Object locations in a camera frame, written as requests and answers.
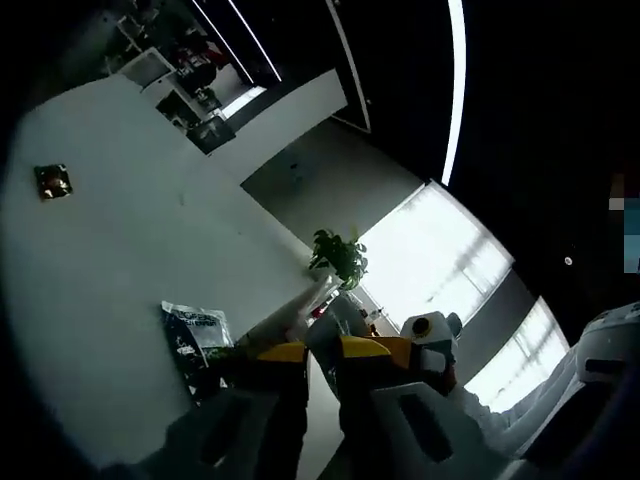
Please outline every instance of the window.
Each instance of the window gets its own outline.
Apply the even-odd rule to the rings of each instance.
[[[465,385],[495,412],[515,405],[546,380],[569,345],[540,298],[498,354]]]
[[[396,327],[433,310],[467,323],[504,279],[513,259],[436,183],[422,186],[362,236],[367,292]]]

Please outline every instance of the ceiling light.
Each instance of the ceiling light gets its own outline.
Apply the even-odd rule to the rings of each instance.
[[[244,23],[244,26],[247,27],[247,30],[249,30],[249,34],[253,37],[253,40],[256,42],[256,45],[258,45],[258,48],[260,49],[260,51],[264,55],[264,58],[267,59],[267,63],[271,67],[271,70],[273,70],[273,73],[276,74],[276,77],[278,78],[278,81],[281,82],[282,78],[278,74],[278,71],[276,70],[276,67],[273,66],[273,63],[271,63],[271,59],[267,55],[267,52],[265,52],[264,48],[262,48],[262,45],[260,45],[260,42],[258,41],[258,39],[256,38],[255,34],[253,33],[253,30],[251,30],[251,28],[249,27],[249,25],[245,21],[244,17],[240,13],[240,10],[238,10],[238,7],[236,7],[235,4],[231,0],[229,0],[229,4],[231,5],[231,8],[233,8],[235,10],[235,12],[238,14],[238,17],[240,17],[240,20],[242,20],[242,23]]]
[[[234,53],[234,51],[231,49],[231,47],[229,46],[229,44],[227,43],[227,41],[224,39],[224,37],[222,36],[222,34],[218,31],[218,29],[216,28],[216,26],[213,24],[213,22],[211,20],[209,20],[209,17],[207,17],[207,14],[204,13],[204,10],[202,10],[202,7],[200,5],[198,5],[198,2],[196,2],[196,0],[191,0],[193,2],[193,4],[196,6],[196,8],[198,9],[198,11],[202,14],[202,16],[205,18],[205,20],[209,23],[209,25],[211,25],[211,28],[213,28],[213,30],[218,34],[218,36],[220,37],[220,40],[222,40],[222,43],[225,44],[225,46],[227,47],[227,49],[229,50],[229,52],[231,52],[231,55],[233,55],[233,58],[236,59],[236,62],[238,62],[238,65],[240,65],[240,68],[242,69],[242,71],[244,72],[244,74],[249,78],[249,81],[251,83],[256,83],[253,81],[253,78],[251,78],[251,75],[249,75],[249,72],[247,72],[247,69],[244,68],[244,65],[242,65],[242,63],[240,63],[240,59],[238,58],[238,56]]]

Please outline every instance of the plastic bag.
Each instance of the plastic bag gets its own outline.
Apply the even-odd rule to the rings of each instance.
[[[192,395],[200,388],[209,360],[233,347],[229,325],[221,310],[162,302],[164,327],[176,365]]]

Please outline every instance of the small square object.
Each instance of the small square object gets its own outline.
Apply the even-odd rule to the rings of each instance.
[[[34,167],[38,193],[42,200],[66,197],[73,193],[67,167],[62,164],[47,165],[46,167]]]

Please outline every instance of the potted plant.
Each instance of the potted plant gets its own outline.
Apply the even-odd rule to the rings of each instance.
[[[314,248],[309,270],[331,268],[344,282],[342,290],[352,290],[358,286],[367,273],[368,261],[363,256],[367,247],[358,243],[357,237],[349,242],[342,241],[340,235],[331,230],[318,230],[313,234]]]

